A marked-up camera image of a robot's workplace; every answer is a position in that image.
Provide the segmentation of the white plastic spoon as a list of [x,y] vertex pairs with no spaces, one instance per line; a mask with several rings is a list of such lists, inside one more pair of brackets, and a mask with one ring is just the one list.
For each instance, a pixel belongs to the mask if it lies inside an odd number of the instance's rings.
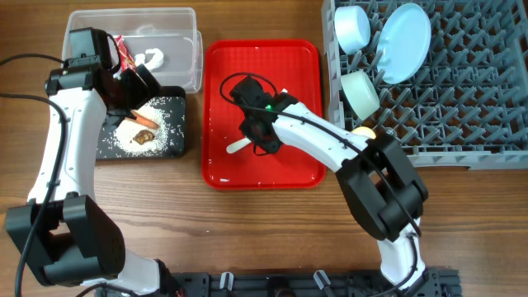
[[226,152],[229,153],[229,154],[232,154],[232,153],[236,153],[237,151],[245,148],[246,146],[248,146],[252,141],[246,137],[244,137],[243,139],[240,139],[240,140],[237,140],[231,144],[229,144],[227,147],[226,147]]

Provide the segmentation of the orange carrot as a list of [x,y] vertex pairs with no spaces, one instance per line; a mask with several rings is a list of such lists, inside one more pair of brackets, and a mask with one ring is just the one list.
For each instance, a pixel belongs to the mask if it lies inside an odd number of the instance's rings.
[[138,113],[136,110],[132,110],[131,114],[133,115],[133,117],[131,118],[133,122],[152,130],[157,130],[159,128],[159,125],[156,122],[145,118],[144,116],[140,115],[140,113]]

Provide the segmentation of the red snack wrapper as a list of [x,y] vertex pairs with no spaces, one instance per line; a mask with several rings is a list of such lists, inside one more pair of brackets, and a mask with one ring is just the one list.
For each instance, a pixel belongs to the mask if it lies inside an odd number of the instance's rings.
[[124,72],[127,69],[136,70],[134,58],[125,43],[125,38],[122,35],[115,35],[114,40],[117,44],[120,58],[120,71]]

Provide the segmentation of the brown food scrap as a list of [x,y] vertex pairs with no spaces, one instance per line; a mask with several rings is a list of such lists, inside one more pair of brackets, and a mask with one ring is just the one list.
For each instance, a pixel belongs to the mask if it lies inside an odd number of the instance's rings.
[[153,141],[155,138],[155,134],[150,130],[141,130],[138,132],[138,134],[133,138],[133,141],[136,142],[139,145],[143,145],[147,142]]

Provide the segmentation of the white tissue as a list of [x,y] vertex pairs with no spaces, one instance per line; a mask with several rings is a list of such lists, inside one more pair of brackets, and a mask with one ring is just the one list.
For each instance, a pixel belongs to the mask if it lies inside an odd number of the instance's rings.
[[143,65],[150,72],[160,68],[163,63],[164,53],[158,48],[147,49],[144,53],[134,57],[135,66]]

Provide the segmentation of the yellow cup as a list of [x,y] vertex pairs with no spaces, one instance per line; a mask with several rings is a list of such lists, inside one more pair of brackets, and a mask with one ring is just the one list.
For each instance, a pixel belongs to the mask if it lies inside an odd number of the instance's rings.
[[376,138],[375,132],[371,128],[365,127],[365,126],[359,126],[359,127],[355,128],[352,131],[352,133],[360,135],[360,136],[365,136],[365,137],[367,137],[369,139],[375,139]]

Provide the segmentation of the green bowl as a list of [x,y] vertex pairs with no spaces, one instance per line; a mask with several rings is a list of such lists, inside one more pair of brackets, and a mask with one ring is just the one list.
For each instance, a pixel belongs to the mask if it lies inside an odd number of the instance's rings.
[[373,83],[363,71],[341,76],[344,95],[360,120],[366,120],[380,108],[380,99]]

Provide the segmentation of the light blue bowl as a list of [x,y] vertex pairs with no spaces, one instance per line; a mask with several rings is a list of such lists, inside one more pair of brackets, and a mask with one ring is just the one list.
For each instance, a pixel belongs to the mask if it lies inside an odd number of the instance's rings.
[[370,43],[370,23],[362,7],[339,7],[335,11],[334,27],[345,54],[354,54]]

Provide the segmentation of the light blue plate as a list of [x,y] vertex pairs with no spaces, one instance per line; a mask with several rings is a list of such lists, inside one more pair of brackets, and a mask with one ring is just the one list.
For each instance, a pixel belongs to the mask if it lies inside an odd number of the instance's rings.
[[431,22],[415,3],[397,8],[385,22],[376,51],[381,58],[377,70],[382,80],[398,84],[413,76],[422,66],[431,43]]

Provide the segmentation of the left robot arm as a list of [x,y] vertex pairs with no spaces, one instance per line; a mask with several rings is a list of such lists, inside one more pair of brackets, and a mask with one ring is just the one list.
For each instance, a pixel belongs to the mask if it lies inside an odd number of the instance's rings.
[[106,113],[135,110],[159,93],[144,66],[115,78],[105,64],[50,72],[44,102],[49,131],[40,175],[25,205],[8,210],[6,230],[21,254],[14,294],[30,268],[44,286],[102,288],[130,296],[180,296],[163,262],[125,248],[123,234],[95,202],[97,142]]

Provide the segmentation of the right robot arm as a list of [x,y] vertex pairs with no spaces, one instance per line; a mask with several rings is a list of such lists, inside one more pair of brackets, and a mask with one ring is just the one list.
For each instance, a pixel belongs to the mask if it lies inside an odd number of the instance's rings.
[[266,153],[288,145],[331,169],[356,222],[378,242],[380,270],[407,290],[425,270],[418,239],[428,191],[398,141],[338,128],[287,93],[234,95],[241,131]]

